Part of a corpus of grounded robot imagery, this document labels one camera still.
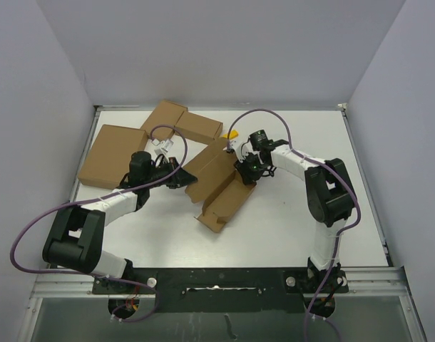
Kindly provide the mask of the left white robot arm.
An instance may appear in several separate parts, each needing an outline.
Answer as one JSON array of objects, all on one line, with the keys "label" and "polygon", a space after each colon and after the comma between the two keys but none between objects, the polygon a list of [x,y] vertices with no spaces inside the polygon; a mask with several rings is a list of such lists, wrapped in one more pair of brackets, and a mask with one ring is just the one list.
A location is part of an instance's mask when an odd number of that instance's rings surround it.
[{"label": "left white robot arm", "polygon": [[103,250],[104,229],[141,209],[154,187],[178,189],[197,181],[174,157],[161,155],[152,160],[149,152],[133,153],[128,172],[111,197],[58,211],[43,246],[43,260],[83,274],[108,277],[117,292],[129,291],[134,284],[133,263]]}]

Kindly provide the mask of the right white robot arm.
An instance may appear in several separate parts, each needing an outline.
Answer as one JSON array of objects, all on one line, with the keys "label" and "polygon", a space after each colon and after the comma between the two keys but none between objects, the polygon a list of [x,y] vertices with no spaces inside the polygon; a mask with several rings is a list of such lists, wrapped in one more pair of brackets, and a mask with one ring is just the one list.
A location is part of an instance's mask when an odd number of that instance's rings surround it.
[{"label": "right white robot arm", "polygon": [[308,258],[306,281],[322,291],[339,271],[338,233],[355,208],[355,193],[343,160],[313,158],[293,150],[286,140],[271,140],[264,130],[251,134],[245,142],[230,143],[234,166],[246,185],[284,170],[305,184],[307,207],[316,221],[314,247]]}]

